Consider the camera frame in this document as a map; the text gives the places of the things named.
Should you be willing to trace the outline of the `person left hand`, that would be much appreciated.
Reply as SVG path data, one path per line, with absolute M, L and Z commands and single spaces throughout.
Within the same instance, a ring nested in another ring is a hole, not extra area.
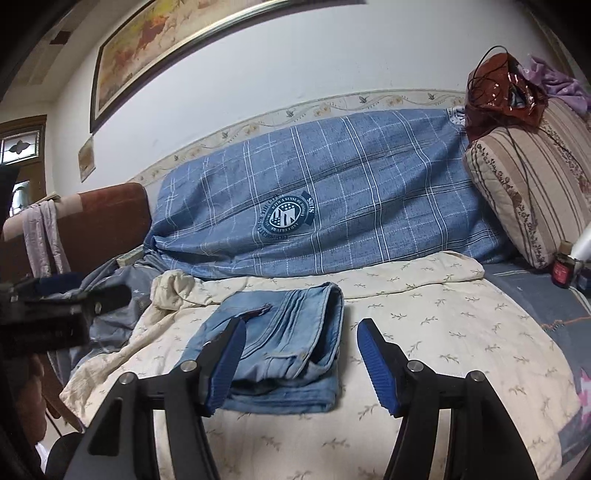
M 35 447 L 47 430 L 42 392 L 44 367 L 36 354 L 5 360 L 3 366 L 25 437 Z

